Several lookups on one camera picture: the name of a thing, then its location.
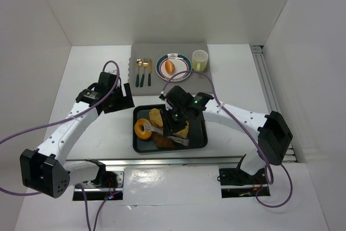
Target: glazed donut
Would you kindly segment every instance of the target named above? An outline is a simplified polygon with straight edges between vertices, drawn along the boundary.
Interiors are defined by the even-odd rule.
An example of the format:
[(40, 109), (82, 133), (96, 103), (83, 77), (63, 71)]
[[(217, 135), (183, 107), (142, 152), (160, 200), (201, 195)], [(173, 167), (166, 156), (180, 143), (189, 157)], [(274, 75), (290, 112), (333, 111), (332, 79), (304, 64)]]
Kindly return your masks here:
[(145, 118), (138, 119), (136, 124), (135, 124), (135, 133), (138, 136), (138, 138), (146, 140), (151, 137), (151, 132), (150, 131), (144, 131), (144, 123), (149, 122), (149, 120)]

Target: plate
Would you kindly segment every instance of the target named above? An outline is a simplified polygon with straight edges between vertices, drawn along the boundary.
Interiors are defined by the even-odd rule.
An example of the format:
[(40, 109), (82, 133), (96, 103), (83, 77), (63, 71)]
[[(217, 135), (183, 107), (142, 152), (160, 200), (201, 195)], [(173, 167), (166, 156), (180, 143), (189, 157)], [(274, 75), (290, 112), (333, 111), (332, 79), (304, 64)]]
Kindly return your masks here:
[[(175, 71), (173, 74), (169, 74), (166, 71), (166, 68), (165, 68), (166, 61), (171, 61), (174, 64)], [(160, 59), (158, 59), (156, 63), (156, 72), (159, 75), (159, 77), (165, 81), (168, 81), (174, 74), (180, 71), (185, 71), (185, 70), (192, 70), (192, 65), (190, 60), (181, 54), (166, 54), (165, 56), (162, 56)], [(191, 75), (190, 72), (177, 75), (171, 80), (171, 82), (182, 81), (186, 79), (187, 77), (189, 77), (190, 75)]]

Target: wire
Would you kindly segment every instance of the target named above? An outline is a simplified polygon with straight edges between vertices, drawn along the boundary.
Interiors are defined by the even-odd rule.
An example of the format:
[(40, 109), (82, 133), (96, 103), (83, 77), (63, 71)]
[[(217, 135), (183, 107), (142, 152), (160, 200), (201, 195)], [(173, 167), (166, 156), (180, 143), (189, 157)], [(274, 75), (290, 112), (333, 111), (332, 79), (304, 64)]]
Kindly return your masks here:
[(263, 188), (259, 189), (259, 190), (256, 192), (255, 197), (256, 197), (257, 201), (258, 201), (261, 205), (263, 205), (263, 206), (265, 206), (265, 207), (267, 207), (267, 208), (279, 208), (279, 207), (282, 207), (282, 206), (285, 205), (287, 202), (289, 202), (289, 200), (290, 200), (291, 197), (292, 197), (292, 194), (293, 194), (293, 183), (292, 183), (291, 176), (290, 176), (290, 174), (288, 173), (286, 167), (285, 167), (283, 164), (281, 165), (281, 167), (282, 167), (282, 168), (284, 169), (284, 171), (286, 172), (287, 177), (288, 177), (288, 180), (289, 180), (289, 182), (290, 182), (290, 194), (288, 195), (287, 199), (286, 199), (284, 202), (282, 202), (282, 203), (280, 203), (280, 204), (278, 204), (278, 205), (268, 205), (268, 204), (264, 204), (264, 203), (263, 203), (262, 201), (260, 201), (260, 199), (258, 198), (258, 195), (259, 195), (259, 193), (261, 192), (261, 190), (265, 189), (266, 187), (263, 187)]
[[(98, 216), (101, 212), (101, 209), (103, 207), (103, 205), (106, 203), (106, 201), (108, 200), (108, 197), (109, 196), (106, 196), (104, 201), (102, 201), (100, 207), (98, 208), (98, 211), (96, 213), (96, 217), (95, 217), (95, 223), (94, 223), (94, 228), (91, 230), (91, 225), (90, 225), (90, 219), (89, 219), (89, 210), (88, 210), (88, 198), (87, 198), (87, 194), (85, 193), (85, 190), (84, 188), (82, 187), (82, 185), (78, 184), (76, 185), (79, 189), (82, 190), (82, 193), (83, 193), (83, 197), (84, 197), (84, 205), (85, 205), (85, 218), (86, 218), (86, 225), (88, 226), (88, 230), (89, 231), (95, 231), (96, 229), (96, 225), (97, 225), (97, 219), (98, 219)], [(114, 192), (112, 193), (110, 196), (114, 196), (115, 194), (118, 194), (120, 192)]]
[(110, 183), (110, 181), (108, 181), (109, 185), (108, 185), (108, 193), (107, 193), (107, 196), (110, 195), (110, 189), (112, 188), (112, 184)]
[[(251, 135), (251, 133), (245, 128), (245, 126), (225, 107), (225, 106), (223, 106), (222, 104), (221, 104), (221, 102), (220, 102), (220, 100), (218, 99), (218, 97), (217, 97), (217, 95), (216, 95), (216, 91), (215, 91), (215, 86), (214, 86), (214, 84), (213, 84), (213, 82), (212, 82), (212, 80), (211, 80), (211, 77), (209, 77), (208, 75), (206, 75), (206, 74), (204, 74), (204, 73), (202, 73), (202, 72), (199, 72), (199, 71), (194, 71), (194, 70), (185, 70), (185, 71), (181, 71), (181, 72), (178, 72), (178, 73), (176, 73), (176, 74), (174, 74), (168, 81), (167, 81), (167, 83), (164, 85), (164, 87), (163, 87), (163, 89), (162, 89), (162, 94), (163, 94), (163, 92), (164, 92), (164, 90), (166, 89), (166, 87), (167, 87), (167, 85), (171, 82), (171, 80), (174, 78), (174, 77), (176, 77), (177, 75), (179, 75), (179, 74), (183, 74), (183, 73), (196, 73), (196, 74), (200, 74), (200, 75), (202, 75), (202, 76), (204, 76), (204, 77), (206, 77), (207, 79), (208, 79), (208, 81), (209, 81), (209, 83), (210, 83), (210, 85), (211, 85), (211, 89), (212, 89), (212, 93), (213, 93), (213, 95), (214, 95), (214, 99), (215, 99), (215, 101), (216, 101), (216, 103), (222, 108), (222, 110), (224, 110), (239, 126), (240, 126), (240, 128), (246, 133), (246, 135), (251, 139), (251, 141), (253, 142), (253, 144), (255, 145), (255, 147), (256, 147), (256, 149), (257, 149), (257, 151), (258, 151), (258, 153), (259, 153), (259, 156), (260, 156), (260, 158), (265, 162), (265, 168), (264, 168), (264, 170), (265, 170), (265, 179), (267, 180), (267, 183), (269, 184), (269, 185), (272, 185), (273, 184), (273, 182), (274, 182), (274, 175), (273, 175), (273, 172), (272, 172), (272, 168), (271, 168), (271, 166), (270, 166), (270, 164), (269, 164), (269, 161), (268, 161), (268, 159), (266, 158), (266, 156), (265, 156), (265, 154), (264, 154), (264, 152), (262, 151), (262, 149), (259, 147), (259, 145), (258, 145), (258, 143), (256, 142), (256, 140), (254, 139), (254, 137)], [(271, 206), (271, 205), (267, 205), (267, 204), (264, 204), (263, 202), (261, 202), (259, 199), (258, 199), (258, 197), (257, 197), (257, 195), (258, 195), (258, 193), (261, 191), (261, 189), (260, 190), (258, 190), (257, 192), (256, 192), (256, 199), (257, 199), (257, 201), (261, 204), (261, 205), (263, 205), (263, 206), (265, 206), (265, 207), (269, 207), (269, 208), (277, 208), (277, 207), (281, 207), (281, 206), (283, 206), (283, 205), (285, 205), (290, 199), (291, 199), (291, 197), (292, 197), (292, 193), (293, 193), (293, 184), (292, 184), (292, 180), (291, 180), (291, 176), (289, 175), (289, 173), (288, 173), (288, 171), (286, 170), (286, 168), (283, 166), (283, 165), (281, 165), (283, 168), (284, 168), (284, 170), (285, 170), (285, 172), (286, 172), (286, 174), (287, 174), (287, 176), (288, 176), (288, 179), (289, 179), (289, 181), (290, 181), (290, 195), (288, 196), (288, 198), (283, 202), (283, 203), (281, 203), (281, 204), (279, 204), (279, 205), (274, 205), (274, 206)]]
[[(261, 184), (261, 186), (255, 187), (255, 179)], [(254, 178), (254, 189), (252, 190), (252, 192), (255, 192), (256, 190), (261, 189), (262, 187), (263, 187), (263, 182), (257, 176), (255, 176), (255, 178)]]
[(113, 192), (115, 192), (115, 187), (114, 187), (113, 179), (108, 178), (106, 181), (108, 181), (108, 183), (109, 183), (109, 191), (110, 191), (111, 186), (113, 186)]
[[(58, 124), (62, 124), (62, 123), (66, 123), (68, 121), (71, 121), (73, 119), (75, 119), (76, 117), (80, 117), (82, 115), (84, 115), (85, 113), (89, 112), (90, 110), (94, 109), (95, 107), (97, 107), (98, 105), (100, 105), (103, 101), (105, 101), (111, 94), (112, 92), (114, 91), (114, 89), (117, 87), (118, 85), (118, 81), (120, 79), (120, 71), (119, 71), (119, 66), (118, 64), (115, 62), (115, 61), (107, 61), (106, 64), (103, 66), (103, 71), (106, 69), (107, 65), (110, 64), (110, 63), (113, 63), (116, 68), (117, 68), (117, 77), (115, 79), (115, 82), (114, 82), (114, 85), (112, 86), (112, 88), (109, 90), (109, 92), (102, 98), (100, 99), (97, 103), (95, 103), (94, 105), (92, 105), (91, 107), (87, 108), (86, 110), (80, 112), (79, 114), (75, 115), (74, 117), (67, 117), (65, 119), (62, 119), (60, 121), (57, 121), (57, 122), (53, 122), (53, 123), (49, 123), (49, 124), (43, 124), (41, 126), (37, 126), (37, 127), (32, 127), (32, 128), (28, 128), (26, 130), (23, 130), (23, 131), (20, 131), (20, 132), (17, 132), (13, 135), (10, 135), (4, 139), (2, 139), (0, 141), (0, 145), (3, 144), (4, 142), (14, 138), (14, 137), (17, 137), (19, 135), (23, 135), (23, 134), (26, 134), (28, 132), (31, 132), (31, 131), (35, 131), (35, 130), (39, 130), (39, 129), (42, 129), (42, 128), (47, 128), (47, 127), (52, 127), (52, 126), (56, 126)], [(13, 196), (33, 196), (33, 195), (37, 195), (37, 194), (40, 194), (40, 192), (34, 192), (34, 193), (17, 193), (17, 192), (11, 192), (9, 190), (6, 190), (2, 187), (0, 187), (0, 192), (3, 192), (3, 193), (6, 193), (6, 194), (9, 194), (9, 195), (13, 195)]]

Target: cup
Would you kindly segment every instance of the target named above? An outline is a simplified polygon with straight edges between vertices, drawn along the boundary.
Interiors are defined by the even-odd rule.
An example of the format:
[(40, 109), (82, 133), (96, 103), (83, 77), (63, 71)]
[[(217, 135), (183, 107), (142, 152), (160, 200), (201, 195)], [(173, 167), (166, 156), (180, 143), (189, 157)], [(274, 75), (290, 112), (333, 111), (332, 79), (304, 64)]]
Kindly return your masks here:
[(197, 50), (192, 54), (192, 68), (196, 71), (204, 71), (208, 64), (209, 55), (206, 51)]

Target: knife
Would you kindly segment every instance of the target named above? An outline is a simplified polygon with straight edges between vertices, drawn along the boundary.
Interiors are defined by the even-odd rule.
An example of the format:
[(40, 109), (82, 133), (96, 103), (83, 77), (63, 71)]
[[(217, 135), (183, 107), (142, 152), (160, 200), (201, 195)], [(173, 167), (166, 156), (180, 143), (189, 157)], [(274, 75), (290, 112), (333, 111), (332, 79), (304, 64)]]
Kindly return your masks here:
[(149, 59), (148, 86), (151, 86), (151, 71), (152, 71), (152, 61), (151, 61), (151, 59)]

